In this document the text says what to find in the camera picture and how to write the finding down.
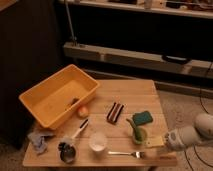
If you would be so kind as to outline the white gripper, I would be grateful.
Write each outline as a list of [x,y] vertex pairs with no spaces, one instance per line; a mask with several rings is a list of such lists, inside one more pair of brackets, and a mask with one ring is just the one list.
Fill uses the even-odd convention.
[[[158,156],[168,155],[173,151],[182,151],[191,146],[198,145],[200,142],[199,134],[193,126],[173,129],[167,132],[164,138],[165,144],[169,149],[166,147],[157,148],[156,154]],[[164,145],[163,137],[149,137],[145,145],[147,148],[162,147]]]

